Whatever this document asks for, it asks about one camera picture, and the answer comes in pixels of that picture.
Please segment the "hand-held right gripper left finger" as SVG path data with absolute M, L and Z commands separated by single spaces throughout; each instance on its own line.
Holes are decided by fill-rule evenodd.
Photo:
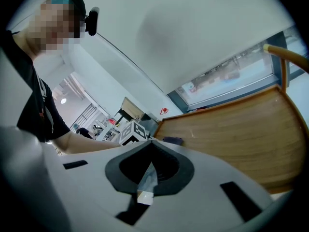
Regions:
M 130 225 L 118 218 L 128 213 L 132 193 L 119 192 L 106 176 L 107 163 L 124 153 L 133 153 L 150 142 L 92 153 L 58 156 L 50 145 L 44 145 L 44 163 L 52 190 L 60 202 L 56 232 L 151 232 L 152 220 L 146 213 Z

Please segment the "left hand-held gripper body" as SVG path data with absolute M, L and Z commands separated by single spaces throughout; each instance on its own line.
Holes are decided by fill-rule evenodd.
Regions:
M 145 128 L 132 121 L 121 131 L 119 144 L 125 146 L 135 142 L 147 141 L 147 139 Z

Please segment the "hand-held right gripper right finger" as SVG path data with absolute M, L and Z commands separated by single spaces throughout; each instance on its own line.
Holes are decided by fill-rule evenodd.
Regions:
M 134 227 L 143 232 L 230 232 L 244 221 L 221 188 L 234 182 L 261 210 L 273 200 L 258 183 L 217 157 L 161 141 L 187 157 L 195 172 L 189 184 L 175 195 L 154 198 Z

